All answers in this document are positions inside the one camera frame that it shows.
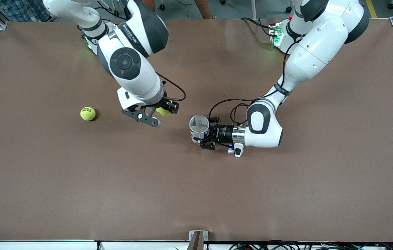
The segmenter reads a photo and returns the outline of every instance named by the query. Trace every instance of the plaid shirt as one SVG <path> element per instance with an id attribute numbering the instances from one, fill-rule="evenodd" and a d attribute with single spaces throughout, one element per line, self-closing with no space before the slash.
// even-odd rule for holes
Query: plaid shirt
<path id="1" fill-rule="evenodd" d="M 50 18 L 42 0 L 0 0 L 0 10 L 15 22 L 45 22 Z"/>

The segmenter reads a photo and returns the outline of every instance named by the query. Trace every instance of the tennis ball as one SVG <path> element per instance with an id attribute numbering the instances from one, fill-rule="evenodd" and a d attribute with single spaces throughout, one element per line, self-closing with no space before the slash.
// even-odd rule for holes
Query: tennis ball
<path id="1" fill-rule="evenodd" d="M 158 108 L 158 109 L 156 109 L 156 111 L 158 112 L 158 114 L 160 114 L 162 116 L 169 116 L 169 115 L 171 115 L 170 111 L 168 111 L 166 109 L 163 109 L 163 108 Z"/>
<path id="2" fill-rule="evenodd" d="M 81 109 L 81 117 L 84 120 L 93 120 L 95 119 L 96 111 L 91 107 L 85 107 Z"/>

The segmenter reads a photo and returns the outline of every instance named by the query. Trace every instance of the yellow tennis ball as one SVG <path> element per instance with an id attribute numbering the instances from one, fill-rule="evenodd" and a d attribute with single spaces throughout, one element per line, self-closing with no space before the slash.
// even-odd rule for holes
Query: yellow tennis ball
<path id="1" fill-rule="evenodd" d="M 81 109 L 81 117 L 84 120 L 93 120 L 95 119 L 96 111 L 91 107 L 85 107 Z"/>

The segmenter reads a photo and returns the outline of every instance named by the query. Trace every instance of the black cable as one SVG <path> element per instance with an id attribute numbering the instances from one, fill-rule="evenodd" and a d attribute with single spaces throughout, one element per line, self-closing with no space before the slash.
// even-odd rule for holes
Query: black cable
<path id="1" fill-rule="evenodd" d="M 290 48 L 292 48 L 292 46 L 294 46 L 296 43 L 299 43 L 301 41 L 301 39 L 300 40 L 298 40 L 298 41 L 295 41 L 294 43 L 292 43 L 288 48 L 287 48 L 287 50 L 286 50 L 286 52 L 284 53 L 284 59 L 283 59 L 283 63 L 282 63 L 282 82 L 281 82 L 281 87 L 283 86 L 283 84 L 284 84 L 284 79 L 285 79 L 285 61 L 286 61 L 286 58 L 287 58 L 287 55 L 288 55 L 288 53 L 289 53 L 289 50 L 290 50 Z M 267 97 L 269 97 L 269 96 L 271 96 L 271 95 L 273 95 L 273 94 L 275 94 L 277 92 L 277 90 L 274 90 L 273 92 L 271 92 L 270 94 L 267 94 L 267 95 L 264 95 L 264 96 L 261 96 L 260 98 L 267 98 Z M 255 99 L 251 99 L 251 100 L 249 100 L 249 99 L 241 99 L 241 98 L 231 98 L 231 99 L 225 99 L 225 100 L 222 100 L 222 101 L 220 101 L 220 102 L 218 102 L 217 104 L 215 104 L 214 106 L 212 106 L 212 108 L 210 109 L 210 111 L 209 111 L 209 120 L 210 120 L 210 118 L 212 117 L 212 111 L 213 111 L 213 109 L 216 107 L 216 106 L 218 106 L 218 105 L 220 105 L 220 104 L 222 104 L 222 103 L 224 103 L 224 102 L 228 102 L 228 101 L 250 101 L 251 103 L 249 104 L 249 106 L 250 105 L 252 105 L 255 101 L 257 101 L 257 100 L 259 100 L 260 98 L 255 98 Z M 231 121 L 232 122 L 234 122 L 234 123 L 236 123 L 236 121 L 234 120 L 234 118 L 232 119 L 232 113 L 234 113 L 235 112 L 235 114 L 236 114 L 236 109 L 237 108 L 239 108 L 239 106 L 235 106 L 232 110 L 231 110 L 231 112 L 230 112 L 230 118 L 231 118 Z"/>
<path id="2" fill-rule="evenodd" d="M 107 13 L 111 14 L 112 16 L 115 16 L 115 17 L 120 18 L 122 20 L 127 20 L 127 19 L 125 19 L 123 17 L 120 17 L 120 16 L 117 16 L 117 15 L 113 14 L 111 11 L 109 11 L 109 9 L 105 8 L 99 1 L 98 1 L 98 4 L 101 5 L 101 7 L 98 7 L 98 8 L 95 8 L 95 9 L 100 9 L 101 8 L 101 9 L 105 10 Z"/>
<path id="3" fill-rule="evenodd" d="M 260 23 L 257 23 L 257 22 L 255 22 L 254 20 L 252 20 L 252 19 L 250 19 L 250 18 L 248 18 L 248 17 L 243 17 L 243 18 L 241 18 L 240 20 L 247 20 L 247 21 L 250 21 L 250 22 L 252 22 L 253 24 L 258 25 L 258 26 L 261 26 L 261 27 L 266 27 L 266 28 L 269 27 L 269 26 L 266 26 L 266 25 L 262 25 L 262 24 L 260 24 Z"/>
<path id="4" fill-rule="evenodd" d="M 229 149 L 232 149 L 232 148 L 233 148 L 232 146 L 226 145 L 226 144 L 222 144 L 221 142 L 214 141 L 214 143 L 216 143 L 216 144 L 218 144 L 218 145 L 221 145 L 221 146 L 224 146 L 224 147 L 227 147 L 227 148 L 229 148 Z"/>
<path id="5" fill-rule="evenodd" d="M 231 98 L 231 99 L 222 100 L 222 101 L 218 102 L 217 104 L 215 104 L 215 105 L 210 109 L 210 111 L 209 111 L 209 120 L 210 120 L 210 117 L 212 117 L 212 111 L 213 111 L 213 109 L 214 109 L 216 106 L 220 105 L 221 103 L 228 102 L 228 101 L 253 101 L 253 100 L 249 100 L 249 99 L 240 99 L 240 98 Z"/>
<path id="6" fill-rule="evenodd" d="M 294 242 L 288 242 L 288 241 L 282 241 L 282 240 L 274 240 L 273 242 L 279 243 L 282 245 L 286 245 L 286 246 L 290 247 L 291 250 L 297 250 L 297 249 L 295 249 L 295 247 L 293 247 L 293 245 L 295 245 L 298 248 L 298 250 L 301 250 L 299 245 Z"/>
<path id="7" fill-rule="evenodd" d="M 288 54 L 290 48 L 291 48 L 292 46 L 294 46 L 295 44 L 299 43 L 300 41 L 301 41 L 301 39 L 298 40 L 298 41 L 293 42 L 293 44 L 291 44 L 291 45 L 288 47 L 287 51 L 285 51 L 285 53 L 284 53 L 284 59 L 282 60 L 282 81 L 281 81 L 281 85 L 280 85 L 281 87 L 282 87 L 282 85 L 284 84 L 284 76 L 285 76 L 285 72 L 284 72 L 284 70 L 285 70 L 285 59 L 287 58 L 287 54 Z"/>
<path id="8" fill-rule="evenodd" d="M 245 104 L 245 103 L 240 103 L 240 104 L 238 104 L 238 105 L 236 105 L 232 110 L 231 110 L 231 112 L 230 112 L 230 120 L 232 121 L 232 124 L 233 125 L 241 125 L 241 124 L 244 124 L 244 123 L 246 123 L 247 122 L 247 119 L 245 119 L 243 122 L 237 122 L 237 121 L 235 121 L 235 118 L 236 118 L 236 109 L 237 108 L 239 108 L 239 107 L 249 107 L 250 105 L 249 104 Z"/>
<path id="9" fill-rule="evenodd" d="M 284 247 L 285 250 L 289 250 L 289 249 L 287 249 L 287 247 L 286 247 L 285 245 L 282 245 L 282 244 L 277 244 L 277 246 L 274 247 L 274 248 L 272 248 L 271 250 L 275 250 L 275 249 L 277 249 L 277 248 L 279 248 L 279 247 Z"/>
<path id="10" fill-rule="evenodd" d="M 177 99 L 177 98 L 168 98 L 168 97 L 166 97 L 165 99 L 167 99 L 167 100 L 169 100 L 169 101 L 184 101 L 184 100 L 187 98 L 186 92 L 185 92 L 181 87 L 179 87 L 179 86 L 178 86 L 177 84 L 175 84 L 174 82 L 170 81 L 167 77 L 165 77 L 165 76 L 159 74 L 158 72 L 156 72 L 156 74 L 157 74 L 158 76 L 161 76 L 163 79 L 165 79 L 166 81 L 170 82 L 171 84 L 173 84 L 175 87 L 177 87 L 179 90 L 181 90 L 181 92 L 184 94 L 184 97 L 181 98 L 181 99 Z"/>
<path id="11" fill-rule="evenodd" d="M 263 27 L 263 25 L 261 24 L 261 20 L 258 18 L 258 23 L 259 23 L 259 25 L 261 26 L 261 29 L 263 30 L 263 32 L 266 34 L 266 35 L 268 35 L 268 36 L 271 36 L 271 37 L 273 37 L 273 38 L 276 38 L 277 37 L 277 35 L 272 35 L 271 33 L 267 33 L 265 30 L 264 30 L 264 27 Z"/>

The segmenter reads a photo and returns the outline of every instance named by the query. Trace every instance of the yellow floor line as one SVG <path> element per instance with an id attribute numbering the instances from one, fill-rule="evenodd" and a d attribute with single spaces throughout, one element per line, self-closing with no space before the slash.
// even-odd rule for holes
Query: yellow floor line
<path id="1" fill-rule="evenodd" d="M 367 8 L 369 9 L 370 17 L 371 18 L 378 18 L 377 13 L 375 13 L 374 5 L 372 4 L 371 0 L 366 0 Z"/>

